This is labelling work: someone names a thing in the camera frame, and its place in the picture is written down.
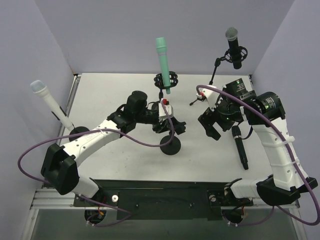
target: round stand base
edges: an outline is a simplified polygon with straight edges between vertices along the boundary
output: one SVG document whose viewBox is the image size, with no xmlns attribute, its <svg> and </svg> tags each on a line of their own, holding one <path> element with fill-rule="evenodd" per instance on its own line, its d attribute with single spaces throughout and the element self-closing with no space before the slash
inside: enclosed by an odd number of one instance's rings
<svg viewBox="0 0 320 240">
<path fill-rule="evenodd" d="M 88 132 L 88 131 L 89 131 L 89 129 L 86 128 L 85 126 L 77 126 L 70 132 L 70 135 L 84 133 L 84 132 Z M 81 136 L 71 136 L 71 137 L 69 137 L 69 141 L 72 142 L 73 140 L 76 140 L 80 137 Z"/>
<path fill-rule="evenodd" d="M 85 210 L 84 211 L 84 219 L 86 221 L 88 221 L 88 218 L 91 217 L 89 220 L 90 223 L 99 224 L 105 219 L 105 217 L 107 215 L 106 210 L 101 210 L 101 212 L 103 213 L 103 215 L 100 215 L 99 211 L 97 211 L 97 210 Z"/>
<path fill-rule="evenodd" d="M 165 136 L 164 138 L 161 139 L 160 144 L 165 144 L 166 142 L 168 142 L 170 140 L 170 138 L 171 138 L 170 135 Z M 160 149 L 166 155 L 175 155 L 181 149 L 181 142 L 180 142 L 179 138 L 174 136 L 173 140 L 172 140 L 172 142 L 170 142 L 170 144 L 168 144 L 166 146 L 161 146 Z"/>
<path fill-rule="evenodd" d="M 231 223 L 239 224 L 243 220 L 241 210 L 224 210 L 222 213 Z"/>
</svg>

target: white robotic arm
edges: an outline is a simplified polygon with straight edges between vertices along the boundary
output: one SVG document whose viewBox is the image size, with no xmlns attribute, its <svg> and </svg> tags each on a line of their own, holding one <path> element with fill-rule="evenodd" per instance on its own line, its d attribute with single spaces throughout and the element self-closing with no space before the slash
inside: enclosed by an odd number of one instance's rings
<svg viewBox="0 0 320 240">
<path fill-rule="evenodd" d="M 57 191 L 64 195 L 73 192 L 92 198 L 99 186 L 90 178 L 78 173 L 78 167 L 93 153 L 106 144 L 122 137 L 136 127 L 136 123 L 152 124 L 156 133 L 176 131 L 179 128 L 181 134 L 185 131 L 185 123 L 178 122 L 173 116 L 173 108 L 165 99 L 164 108 L 159 102 L 155 109 L 148 109 L 147 95 L 140 91 L 134 91 L 128 97 L 127 104 L 122 105 L 96 128 L 97 132 L 84 134 L 66 144 L 49 146 L 41 174 L 53 185 Z M 167 126 L 168 118 L 172 127 Z"/>
<path fill-rule="evenodd" d="M 246 90 L 241 78 L 227 84 L 222 90 L 261 112 L 279 129 L 285 141 L 282 141 L 277 133 L 256 115 L 246 111 L 243 106 L 223 96 L 223 94 L 221 95 L 210 89 L 203 88 L 197 94 L 198 100 L 207 101 L 209 106 L 198 119 L 205 128 L 207 136 L 215 140 L 220 138 L 220 134 L 213 127 L 214 123 L 218 123 L 225 132 L 235 122 L 248 121 L 261 140 L 273 173 L 273 175 L 261 179 L 237 179 L 228 184 L 227 187 L 235 198 L 261 198 L 272 206 L 294 202 L 300 197 L 300 193 L 306 192 L 304 182 L 297 173 L 294 163 L 297 164 L 303 177 L 312 185 L 312 188 L 318 185 L 317 181 L 309 177 L 301 166 L 292 145 L 295 138 L 288 133 L 285 112 L 276 94 L 266 92 L 256 96 L 254 91 Z M 294 162 L 292 162 L 288 149 L 285 147 L 287 143 L 292 149 Z"/>
</svg>

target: black cable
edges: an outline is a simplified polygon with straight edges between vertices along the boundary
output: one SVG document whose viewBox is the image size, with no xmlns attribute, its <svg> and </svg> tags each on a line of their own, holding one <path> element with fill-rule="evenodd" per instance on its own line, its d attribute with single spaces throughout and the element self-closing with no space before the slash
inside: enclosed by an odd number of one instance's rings
<svg viewBox="0 0 320 240">
<path fill-rule="evenodd" d="M 237 210 L 238 208 L 242 208 L 242 207 L 248 206 L 248 205 L 250 205 L 250 204 L 251 204 L 251 202 L 247 202 L 247 203 L 244 203 L 244 204 L 242 204 L 242 205 L 236 206 L 235 208 L 232 208 L 231 210 L 225 209 L 225 211 L 232 211 L 232 212 L 235 212 L 235 213 L 237 213 L 237 214 L 240 214 L 240 213 L 237 212 L 236 210 Z"/>
<path fill-rule="evenodd" d="M 246 136 L 245 138 L 241 138 L 242 140 L 247 140 L 248 138 L 250 138 L 250 136 L 251 136 L 251 134 L 252 134 L 252 132 L 254 131 L 254 129 L 253 129 L 253 127 L 251 126 L 250 127 L 250 131 L 249 131 L 249 133 L 248 133 L 248 136 Z"/>
</svg>

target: white wall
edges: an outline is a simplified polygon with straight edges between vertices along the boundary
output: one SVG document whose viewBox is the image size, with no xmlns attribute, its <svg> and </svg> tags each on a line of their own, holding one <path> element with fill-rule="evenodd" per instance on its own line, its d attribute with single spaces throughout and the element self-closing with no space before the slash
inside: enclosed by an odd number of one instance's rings
<svg viewBox="0 0 320 240">
<path fill-rule="evenodd" d="M 277 93 L 286 111 L 294 148 L 309 176 L 320 182 L 320 1 L 295 0 L 256 71 L 254 88 Z M 315 189 L 320 201 L 320 187 Z M 302 218 L 314 221 L 308 194 L 301 198 Z M 319 239 L 319 226 L 305 226 L 310 240 Z"/>
<path fill-rule="evenodd" d="M 30 83 L 43 80 L 64 107 L 73 74 L 34 0 L 1 1 L 0 35 L 0 238 L 16 240 L 40 186 L 19 172 L 18 157 L 59 128 Z M 44 147 L 32 151 L 24 168 L 40 176 L 44 154 Z"/>
<path fill-rule="evenodd" d="M 294 0 L 35 0 L 76 73 L 158 73 L 155 39 L 165 37 L 171 70 L 212 74 L 228 49 L 226 29 L 239 30 L 252 74 Z"/>
</svg>

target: microphone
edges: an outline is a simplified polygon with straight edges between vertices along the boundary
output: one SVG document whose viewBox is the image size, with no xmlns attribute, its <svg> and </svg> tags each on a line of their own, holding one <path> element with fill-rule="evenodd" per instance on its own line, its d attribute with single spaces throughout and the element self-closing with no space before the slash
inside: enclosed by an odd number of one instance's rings
<svg viewBox="0 0 320 240">
<path fill-rule="evenodd" d="M 159 37 L 155 40 L 156 51 L 159 56 L 159 62 L 161 67 L 161 75 L 163 86 L 170 87 L 170 75 L 169 75 L 169 67 L 168 67 L 168 58 L 167 58 L 167 43 L 164 37 Z M 167 88 L 166 94 L 170 94 L 170 88 Z"/>
<path fill-rule="evenodd" d="M 239 153 L 239 157 L 240 157 L 240 161 L 242 163 L 242 166 L 245 170 L 248 170 L 249 169 L 248 159 L 247 159 L 244 144 L 242 142 L 240 128 L 238 126 L 233 126 L 231 128 L 231 131 L 232 131 L 232 136 L 235 140 L 236 148 L 238 149 L 238 153 Z"/>
<path fill-rule="evenodd" d="M 242 67 L 241 63 L 241 49 L 238 44 L 238 30 L 235 27 L 229 27 L 225 32 L 225 37 L 228 39 L 229 43 L 229 53 L 230 58 L 233 63 L 234 69 L 240 69 Z"/>
<path fill-rule="evenodd" d="M 75 128 L 74 124 L 69 120 L 56 100 L 51 96 L 48 87 L 42 81 L 36 80 L 30 84 L 30 87 L 34 94 L 45 101 L 53 115 L 63 124 L 66 129 L 72 131 Z"/>
</svg>

